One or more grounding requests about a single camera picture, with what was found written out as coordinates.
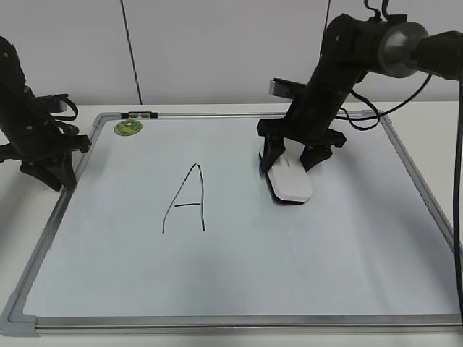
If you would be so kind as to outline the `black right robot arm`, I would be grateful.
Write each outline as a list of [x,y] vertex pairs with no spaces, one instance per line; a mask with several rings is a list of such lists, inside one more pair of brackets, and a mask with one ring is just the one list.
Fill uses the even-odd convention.
[[462,34],[428,35],[404,14],[391,15],[386,21],[361,21],[348,14],[334,18],[308,83],[271,81],[270,93],[292,103],[284,117],[258,122],[258,135],[264,139],[261,171],[268,172],[284,153],[286,139],[305,146],[300,162],[306,171],[329,159],[331,149],[346,142],[344,134],[330,125],[354,86],[368,73],[401,79],[417,71],[461,81]]

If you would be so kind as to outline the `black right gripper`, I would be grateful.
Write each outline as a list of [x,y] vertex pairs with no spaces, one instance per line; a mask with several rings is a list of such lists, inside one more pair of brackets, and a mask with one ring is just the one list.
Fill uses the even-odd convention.
[[283,118],[259,120],[258,135],[265,137],[260,155],[261,172],[268,172],[285,152],[284,138],[312,145],[305,146],[299,158],[306,172],[332,156],[329,146],[341,148],[346,142],[343,133],[329,126],[346,100],[347,91],[317,77],[311,77],[306,85],[303,94],[291,99]]

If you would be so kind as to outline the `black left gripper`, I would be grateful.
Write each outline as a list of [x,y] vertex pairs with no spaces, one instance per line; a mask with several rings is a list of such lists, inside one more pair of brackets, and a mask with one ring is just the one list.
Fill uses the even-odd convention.
[[20,159],[60,155],[54,163],[56,175],[42,164],[26,162],[20,165],[22,173],[54,191],[77,186],[71,152],[89,151],[90,139],[51,117],[27,86],[16,48],[6,38],[1,38],[1,131]]

